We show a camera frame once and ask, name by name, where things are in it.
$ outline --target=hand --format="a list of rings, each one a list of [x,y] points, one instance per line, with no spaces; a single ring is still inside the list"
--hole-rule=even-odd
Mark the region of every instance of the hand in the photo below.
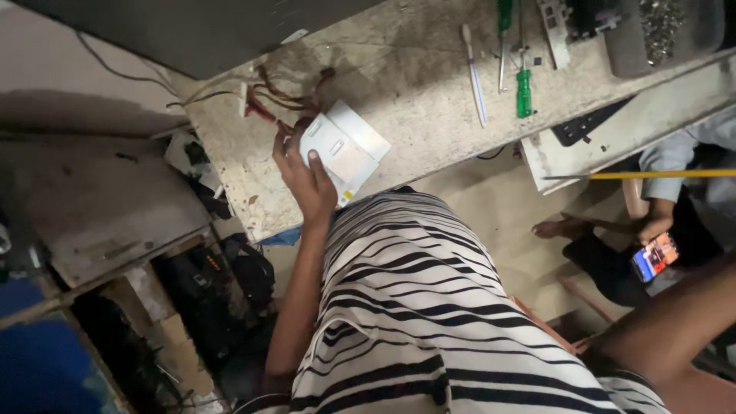
[[[649,214],[644,218],[643,227],[639,231],[639,241],[647,245],[652,239],[672,228],[674,223],[672,211],[675,203],[661,198],[653,198],[649,203]]]
[[[304,215],[302,232],[308,233],[312,229],[326,232],[330,216],[337,206],[337,191],[317,151],[312,150],[308,154],[309,168],[299,154],[299,144],[306,126],[298,122],[294,135],[286,143],[286,136],[279,130],[274,140],[273,158],[281,171],[281,178]]]

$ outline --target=striped shirt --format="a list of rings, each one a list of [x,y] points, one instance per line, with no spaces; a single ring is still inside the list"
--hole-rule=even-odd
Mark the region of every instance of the striped shirt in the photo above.
[[[322,282],[291,395],[238,414],[668,413],[644,378],[596,378],[529,320],[436,197],[387,192],[347,209]]]

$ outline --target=smartphone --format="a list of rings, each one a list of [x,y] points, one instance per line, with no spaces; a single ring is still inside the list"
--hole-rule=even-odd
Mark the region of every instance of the smartphone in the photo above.
[[[669,233],[663,233],[652,240],[642,250],[634,254],[634,264],[642,282],[648,283],[679,257],[677,246]]]

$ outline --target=dirty wooden table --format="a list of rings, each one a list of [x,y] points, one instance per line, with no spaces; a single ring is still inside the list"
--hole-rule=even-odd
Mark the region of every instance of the dirty wooden table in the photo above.
[[[517,55],[506,66],[510,92],[497,92],[496,6],[487,0],[388,0],[212,80],[198,82],[176,74],[172,80],[182,100],[213,91],[239,92],[241,81],[257,80],[253,68],[263,64],[278,87],[301,94],[314,85],[320,69],[334,67],[337,77],[324,90],[328,108],[343,99],[393,145],[358,193],[360,198],[410,183],[732,53],[721,52],[647,77],[623,80],[611,74],[605,43],[599,36],[572,45],[570,64],[556,71],[538,8],[533,0],[524,2],[528,56],[530,60],[542,57],[542,65],[531,66],[534,108],[539,112],[523,120],[516,117]],[[463,23],[473,32],[488,115],[485,129],[479,124],[473,100],[460,36]],[[513,44],[517,36],[514,22],[509,42]],[[257,116],[240,117],[233,95],[188,105],[186,111],[251,240],[302,222],[271,159],[273,125]],[[295,113],[274,111],[287,122],[297,119]]]

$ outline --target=black cable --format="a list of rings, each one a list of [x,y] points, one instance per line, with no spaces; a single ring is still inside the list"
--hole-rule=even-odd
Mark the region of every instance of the black cable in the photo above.
[[[216,97],[218,95],[227,95],[227,94],[237,95],[235,92],[230,92],[230,91],[217,91],[217,92],[213,92],[211,94],[204,95],[203,97],[197,98],[197,99],[194,99],[194,100],[187,99],[186,101],[184,101],[184,103],[181,103],[181,102],[172,102],[172,103],[166,104],[166,109],[169,109],[169,108],[171,108],[173,106],[180,106],[180,107],[184,108],[186,105],[190,105],[190,104],[201,102],[201,101],[206,101],[207,99],[210,99],[211,97]]]
[[[174,91],[172,91],[168,86],[166,86],[160,80],[153,79],[152,77],[137,77],[137,76],[130,76],[130,75],[122,74],[122,73],[116,71],[115,69],[109,67],[107,65],[107,63],[97,54],[97,52],[95,52],[94,49],[92,49],[92,47],[89,45],[89,43],[87,43],[87,41],[82,37],[82,33],[81,32],[76,32],[76,34],[77,34],[77,38],[79,39],[79,42],[82,44],[82,46],[84,46],[85,49],[87,49],[87,52],[89,52],[90,55],[92,55],[95,58],[95,60],[97,60],[97,62],[99,62],[99,64],[102,65],[102,67],[105,68],[111,74],[114,74],[116,76],[120,76],[121,78],[128,79],[128,80],[137,80],[137,81],[140,81],[140,82],[153,82],[153,83],[159,85],[161,88],[166,89],[166,91],[169,92],[170,94],[176,96],[176,94],[174,93]]]
[[[481,156],[478,156],[478,157],[476,157],[476,158],[477,158],[477,159],[479,159],[479,160],[486,160],[486,161],[488,161],[488,160],[492,160],[493,158],[496,158],[496,157],[498,157],[499,155],[501,155],[501,153],[503,152],[503,149],[504,149],[504,148],[506,148],[506,145],[504,145],[503,147],[501,147],[501,149],[500,149],[500,150],[498,150],[498,152],[497,152],[497,153],[495,153],[494,155],[491,155],[490,157],[481,157]]]

